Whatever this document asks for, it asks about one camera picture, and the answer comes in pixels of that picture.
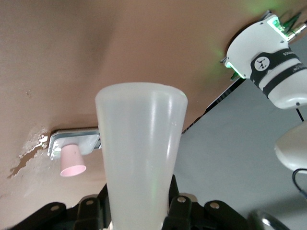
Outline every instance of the brown surface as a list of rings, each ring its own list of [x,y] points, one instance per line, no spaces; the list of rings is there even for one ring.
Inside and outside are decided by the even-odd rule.
[[[104,183],[100,152],[88,156],[95,162],[79,177],[60,178],[59,163],[50,163],[42,152],[7,179],[33,133],[42,127],[49,132],[96,126],[97,92],[130,81],[181,89],[189,100],[186,128],[230,85],[233,72],[218,61],[234,33],[267,9],[287,19],[304,4],[304,0],[0,1],[0,206],[8,207],[2,208],[0,219],[10,214],[0,228],[53,200],[72,205],[82,196],[98,193]],[[306,12],[301,17],[306,19]],[[61,194],[54,197],[58,189]],[[18,213],[17,204],[23,204]]]

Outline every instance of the pink cup opening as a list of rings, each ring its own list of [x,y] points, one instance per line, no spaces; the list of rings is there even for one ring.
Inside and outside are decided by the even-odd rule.
[[[78,145],[66,145],[61,150],[61,176],[76,176],[86,170]]]

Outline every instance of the screw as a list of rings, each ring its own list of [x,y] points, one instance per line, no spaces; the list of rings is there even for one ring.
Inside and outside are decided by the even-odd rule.
[[[93,200],[88,200],[85,204],[86,204],[86,205],[92,205],[93,203],[94,203]]]
[[[56,211],[56,210],[58,210],[59,209],[59,206],[58,205],[55,205],[55,206],[52,206],[51,207],[51,211]]]
[[[180,203],[184,203],[184,202],[186,202],[186,199],[183,196],[180,196],[180,197],[178,197],[177,201],[180,202]]]
[[[212,202],[212,203],[210,204],[210,207],[211,207],[211,208],[214,208],[214,209],[219,209],[219,208],[220,208],[220,205],[219,205],[218,203]]]

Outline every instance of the plastic cup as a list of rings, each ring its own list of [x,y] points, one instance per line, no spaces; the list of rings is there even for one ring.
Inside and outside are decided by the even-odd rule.
[[[185,94],[122,83],[96,96],[114,230],[160,230],[187,109]]]
[[[61,176],[76,176],[86,170],[78,145],[70,144],[61,149]]]

